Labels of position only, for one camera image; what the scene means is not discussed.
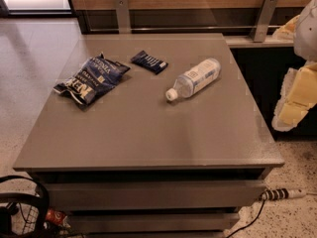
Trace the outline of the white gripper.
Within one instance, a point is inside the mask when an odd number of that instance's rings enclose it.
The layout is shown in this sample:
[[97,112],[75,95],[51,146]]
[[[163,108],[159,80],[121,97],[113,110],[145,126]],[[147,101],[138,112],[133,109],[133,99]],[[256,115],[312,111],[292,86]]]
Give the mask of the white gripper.
[[[292,40],[293,36],[294,52],[305,60],[317,61],[317,0],[311,0],[299,16],[272,34],[277,40]],[[316,104],[317,62],[307,62],[300,69],[290,68],[282,82],[272,128],[279,132],[292,130]]]

